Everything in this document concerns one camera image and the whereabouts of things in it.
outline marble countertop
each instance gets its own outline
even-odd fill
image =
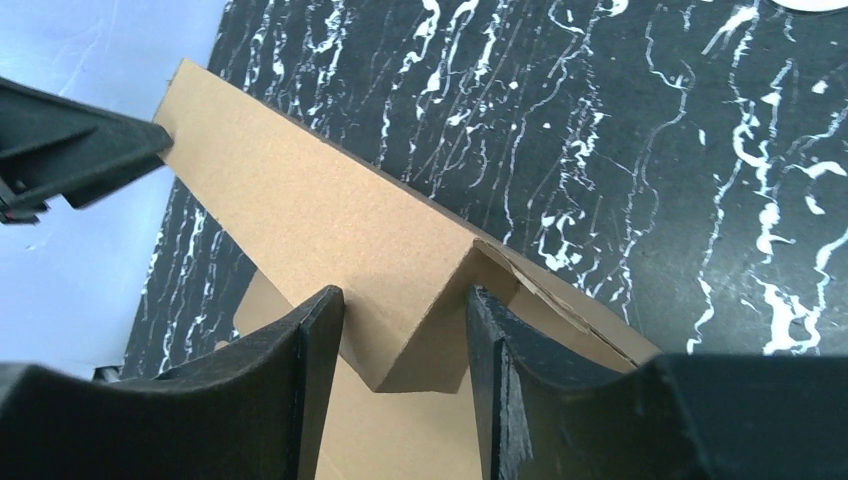
[[[665,351],[844,353],[848,13],[767,0],[234,0],[209,69]],[[238,335],[177,183],[124,376]]]

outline black tabletop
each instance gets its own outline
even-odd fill
[[[767,0],[234,0],[209,69],[665,351],[834,354],[846,22]],[[255,271],[179,182],[151,265],[124,376],[235,338]]]

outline open cardboard box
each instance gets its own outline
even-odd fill
[[[344,290],[319,478],[479,478],[473,282],[607,367],[658,352],[598,302],[189,61],[155,121],[175,141],[166,163],[261,271],[237,314],[243,335],[326,284]]]

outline white backdrop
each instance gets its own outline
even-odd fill
[[[0,76],[144,120],[182,57],[205,65],[225,0],[2,0]],[[0,226],[0,361],[91,378],[120,365],[173,182]]]

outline brown cardboard box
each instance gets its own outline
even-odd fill
[[[610,368],[657,353],[599,303],[197,65],[183,62],[155,121],[175,140],[166,163],[261,270],[242,334],[326,284],[345,292],[319,478],[480,478],[472,282]]]

